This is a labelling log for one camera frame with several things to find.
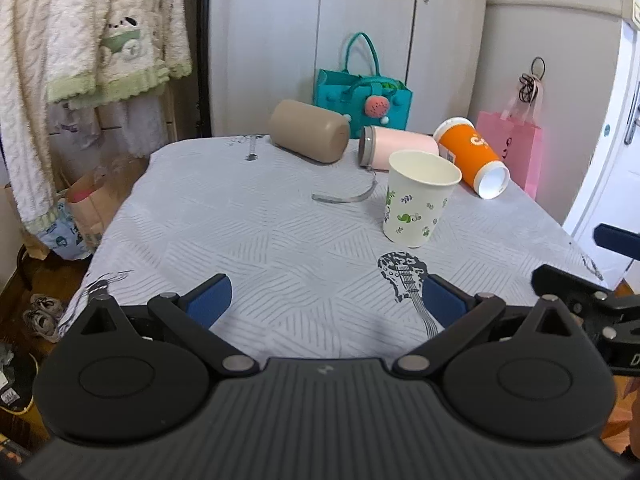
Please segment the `white leaf-print paper cup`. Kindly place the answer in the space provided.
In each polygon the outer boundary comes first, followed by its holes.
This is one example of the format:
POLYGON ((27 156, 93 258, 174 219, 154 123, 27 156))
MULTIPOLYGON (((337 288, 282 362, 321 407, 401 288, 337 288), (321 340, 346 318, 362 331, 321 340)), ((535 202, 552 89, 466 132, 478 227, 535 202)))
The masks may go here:
POLYGON ((462 173, 447 159, 416 150, 393 152, 388 162, 383 233, 396 244, 421 247, 434 233, 462 173))

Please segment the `orange white cup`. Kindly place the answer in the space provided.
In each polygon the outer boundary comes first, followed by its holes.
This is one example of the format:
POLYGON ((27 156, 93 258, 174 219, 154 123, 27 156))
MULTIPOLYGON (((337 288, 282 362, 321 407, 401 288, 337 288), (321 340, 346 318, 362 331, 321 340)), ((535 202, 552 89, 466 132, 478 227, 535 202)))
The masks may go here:
POLYGON ((454 117, 442 122, 433 134, 439 154, 455 164, 462 180, 483 200, 501 195, 510 182, 510 171, 477 132, 472 122, 454 117))

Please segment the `tan cylindrical cup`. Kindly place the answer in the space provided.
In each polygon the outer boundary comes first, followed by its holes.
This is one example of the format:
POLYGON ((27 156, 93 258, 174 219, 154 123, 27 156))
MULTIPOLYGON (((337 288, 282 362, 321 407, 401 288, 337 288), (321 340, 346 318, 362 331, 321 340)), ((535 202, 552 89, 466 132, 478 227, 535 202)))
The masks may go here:
POLYGON ((320 164, 340 160, 350 137, 349 122, 343 115, 294 100, 277 105, 268 131, 280 148, 320 164))

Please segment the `grey patterned tablecloth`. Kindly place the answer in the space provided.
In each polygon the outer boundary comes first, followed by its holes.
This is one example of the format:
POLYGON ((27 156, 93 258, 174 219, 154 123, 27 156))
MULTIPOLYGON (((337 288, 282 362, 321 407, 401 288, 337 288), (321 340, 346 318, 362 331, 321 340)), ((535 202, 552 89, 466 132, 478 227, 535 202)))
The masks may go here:
POLYGON ((425 340, 416 297, 386 276, 385 174, 348 148, 321 166, 247 136, 155 152, 70 300, 70 327, 99 281, 120 303, 185 294, 228 275, 216 335, 257 361, 396 359, 425 340))

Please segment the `grey sneakers pair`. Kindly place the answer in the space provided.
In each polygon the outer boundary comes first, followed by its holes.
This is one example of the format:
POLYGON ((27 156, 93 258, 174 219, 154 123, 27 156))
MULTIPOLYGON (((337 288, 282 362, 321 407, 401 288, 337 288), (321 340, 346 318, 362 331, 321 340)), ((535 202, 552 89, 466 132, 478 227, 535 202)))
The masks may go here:
POLYGON ((33 334, 56 344, 60 340, 58 322, 65 310, 66 307, 60 300, 33 294, 30 297, 29 308, 23 312, 23 321, 33 334))

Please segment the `pink paper gift bag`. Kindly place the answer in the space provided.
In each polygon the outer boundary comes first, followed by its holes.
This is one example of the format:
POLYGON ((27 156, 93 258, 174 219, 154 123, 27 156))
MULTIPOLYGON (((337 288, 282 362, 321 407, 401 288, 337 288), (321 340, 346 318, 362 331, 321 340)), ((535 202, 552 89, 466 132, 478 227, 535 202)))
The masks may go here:
POLYGON ((525 74, 521 89, 501 112, 480 111, 476 128, 508 167, 511 180, 536 198, 544 157, 544 129, 539 115, 544 102, 541 80, 525 74))

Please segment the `brown paper bag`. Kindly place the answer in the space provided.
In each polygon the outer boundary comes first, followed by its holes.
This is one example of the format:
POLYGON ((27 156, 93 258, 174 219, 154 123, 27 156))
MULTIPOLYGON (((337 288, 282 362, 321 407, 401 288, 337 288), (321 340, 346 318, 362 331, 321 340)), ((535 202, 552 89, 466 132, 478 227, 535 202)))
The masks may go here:
POLYGON ((120 206, 148 168, 149 159, 122 155, 84 174, 66 193, 70 213, 87 247, 99 247, 120 206))

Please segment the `cream fleece robe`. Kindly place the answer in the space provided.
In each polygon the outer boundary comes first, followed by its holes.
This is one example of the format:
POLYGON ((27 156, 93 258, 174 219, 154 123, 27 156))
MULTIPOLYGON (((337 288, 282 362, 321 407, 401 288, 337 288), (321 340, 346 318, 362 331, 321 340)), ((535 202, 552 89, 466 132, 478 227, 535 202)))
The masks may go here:
POLYGON ((111 0, 1 0, 1 140, 18 213, 32 234, 55 222, 48 107, 96 90, 111 0))

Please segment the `teal felt handbag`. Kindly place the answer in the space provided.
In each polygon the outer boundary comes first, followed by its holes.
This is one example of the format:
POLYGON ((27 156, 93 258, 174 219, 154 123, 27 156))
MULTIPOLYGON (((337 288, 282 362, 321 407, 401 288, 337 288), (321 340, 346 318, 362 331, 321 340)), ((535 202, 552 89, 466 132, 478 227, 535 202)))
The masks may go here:
POLYGON ((350 137, 358 139, 364 126, 405 130, 413 93, 401 81, 380 73, 378 52, 365 32, 356 32, 347 44, 344 68, 319 70, 312 104, 343 115, 349 122, 350 137), (362 38, 368 45, 374 71, 372 75, 354 75, 348 70, 350 49, 362 38))

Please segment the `cream green-trim bear garment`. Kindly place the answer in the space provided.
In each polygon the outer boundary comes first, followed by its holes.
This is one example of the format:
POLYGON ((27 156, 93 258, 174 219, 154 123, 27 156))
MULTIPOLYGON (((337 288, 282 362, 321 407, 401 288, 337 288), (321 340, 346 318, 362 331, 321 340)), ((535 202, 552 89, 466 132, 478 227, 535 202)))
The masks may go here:
POLYGON ((47 100, 74 110, 140 96, 192 70, 184 0, 52 0, 47 100))

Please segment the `grey wardrobe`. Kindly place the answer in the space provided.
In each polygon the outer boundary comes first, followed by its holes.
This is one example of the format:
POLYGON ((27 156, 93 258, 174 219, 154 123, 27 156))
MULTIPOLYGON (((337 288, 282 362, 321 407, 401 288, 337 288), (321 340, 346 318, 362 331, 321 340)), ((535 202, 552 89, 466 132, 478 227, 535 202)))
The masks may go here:
POLYGON ((322 70, 379 73, 413 93, 408 126, 465 115, 486 0, 205 0, 214 136, 265 130, 285 99, 310 102, 322 70))

